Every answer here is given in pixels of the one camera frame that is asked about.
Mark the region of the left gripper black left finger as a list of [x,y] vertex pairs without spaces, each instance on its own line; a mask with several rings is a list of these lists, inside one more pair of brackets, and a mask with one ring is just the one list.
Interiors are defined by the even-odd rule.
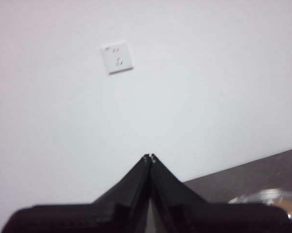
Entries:
[[145,232],[151,159],[144,155],[112,188],[92,203],[36,205],[16,211],[4,233]]

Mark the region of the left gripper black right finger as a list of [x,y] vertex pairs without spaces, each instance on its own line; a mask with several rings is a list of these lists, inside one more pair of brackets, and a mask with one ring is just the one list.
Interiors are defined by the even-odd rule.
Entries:
[[155,225],[164,233],[292,233],[279,208],[262,203],[208,202],[180,182],[154,154],[150,156]]

